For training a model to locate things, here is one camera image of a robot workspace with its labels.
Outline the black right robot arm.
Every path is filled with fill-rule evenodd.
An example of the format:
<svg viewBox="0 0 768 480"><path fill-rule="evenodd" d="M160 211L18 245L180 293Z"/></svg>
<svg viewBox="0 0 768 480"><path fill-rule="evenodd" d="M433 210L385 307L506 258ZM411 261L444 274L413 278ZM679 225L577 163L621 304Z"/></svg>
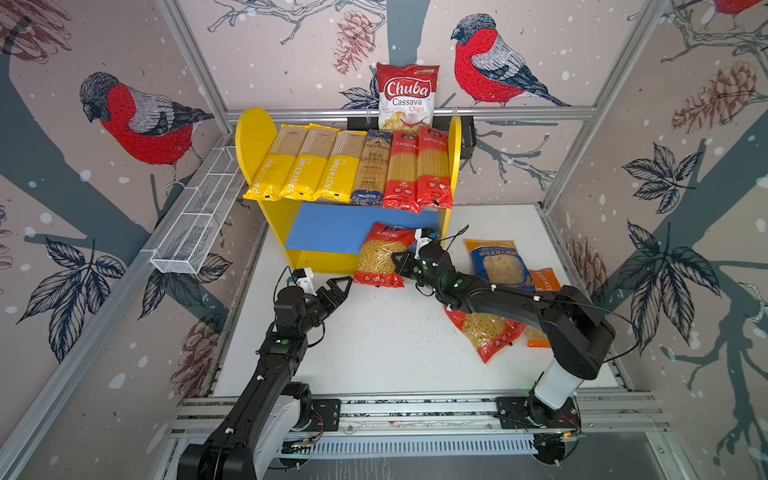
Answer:
<svg viewBox="0 0 768 480"><path fill-rule="evenodd" d="M431 241L417 252L391 255L395 272L427 286L451 311L490 314L541 330L557 363L582 380L593 380L606 360L615 330L578 289L529 291L492 283L455 269L450 255Z"/></svg>

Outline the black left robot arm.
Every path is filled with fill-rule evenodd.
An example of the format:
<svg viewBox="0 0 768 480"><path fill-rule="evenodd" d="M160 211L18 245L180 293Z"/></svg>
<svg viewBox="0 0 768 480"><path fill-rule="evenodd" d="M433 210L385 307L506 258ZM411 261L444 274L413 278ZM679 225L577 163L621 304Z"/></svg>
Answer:
<svg viewBox="0 0 768 480"><path fill-rule="evenodd" d="M348 298L352 282L351 276L337 277L314 288L298 269L273 293L274 319L249 383L205 442L186 447L179 479L261 479L289 432L311 424L310 387L293 377L312 345L308 332L325 326Z"/></svg>

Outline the dark blue spaghetti pack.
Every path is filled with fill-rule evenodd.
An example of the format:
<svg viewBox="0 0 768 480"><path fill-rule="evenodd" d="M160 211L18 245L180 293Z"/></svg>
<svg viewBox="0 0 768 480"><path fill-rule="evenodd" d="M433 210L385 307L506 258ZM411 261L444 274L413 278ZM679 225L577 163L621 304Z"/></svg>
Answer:
<svg viewBox="0 0 768 480"><path fill-rule="evenodd" d="M352 205L382 204L392 139L393 133L388 131L371 130L367 133L350 197Z"/></svg>

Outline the red spaghetti pack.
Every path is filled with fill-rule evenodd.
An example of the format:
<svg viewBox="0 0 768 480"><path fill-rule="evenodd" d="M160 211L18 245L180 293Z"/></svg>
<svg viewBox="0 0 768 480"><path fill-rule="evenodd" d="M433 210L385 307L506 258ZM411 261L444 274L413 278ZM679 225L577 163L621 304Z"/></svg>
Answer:
<svg viewBox="0 0 768 480"><path fill-rule="evenodd" d="M421 206L451 209L448 136L440 130L421 126L418 132L417 193Z"/></svg>
<svg viewBox="0 0 768 480"><path fill-rule="evenodd" d="M416 200L418 137L396 131L388 164L387 181L382 205L387 209L421 213Z"/></svg>

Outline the red fusilli bag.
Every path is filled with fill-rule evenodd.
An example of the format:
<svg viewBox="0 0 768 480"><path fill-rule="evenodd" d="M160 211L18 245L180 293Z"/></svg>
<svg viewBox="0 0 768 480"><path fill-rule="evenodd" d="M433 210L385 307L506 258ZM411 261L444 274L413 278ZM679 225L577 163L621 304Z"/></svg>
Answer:
<svg viewBox="0 0 768 480"><path fill-rule="evenodd" d="M358 255L354 282L380 288L403 288L395 272L393 253L402 253L415 242L415 230L376 222Z"/></svg>
<svg viewBox="0 0 768 480"><path fill-rule="evenodd" d="M505 347L517 341L526 330L526 325L485 313L464 313L445 308L449 320L470 341L481 360L488 363Z"/></svg>

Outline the yellow spaghetti pack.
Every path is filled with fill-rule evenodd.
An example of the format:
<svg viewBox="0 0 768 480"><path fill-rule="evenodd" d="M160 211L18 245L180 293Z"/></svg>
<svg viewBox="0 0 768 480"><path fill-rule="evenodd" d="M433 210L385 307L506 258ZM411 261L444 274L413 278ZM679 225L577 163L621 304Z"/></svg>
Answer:
<svg viewBox="0 0 768 480"><path fill-rule="evenodd" d="M314 201L348 204L351 201L360 158L366 142L364 131L341 131L328 158Z"/></svg>
<svg viewBox="0 0 768 480"><path fill-rule="evenodd" d="M303 146L309 127L281 126L270 150L266 154L249 189L243 195L246 200L275 201Z"/></svg>
<svg viewBox="0 0 768 480"><path fill-rule="evenodd" d="M280 191L281 198L311 201L333 150L337 128L310 124L307 136Z"/></svg>

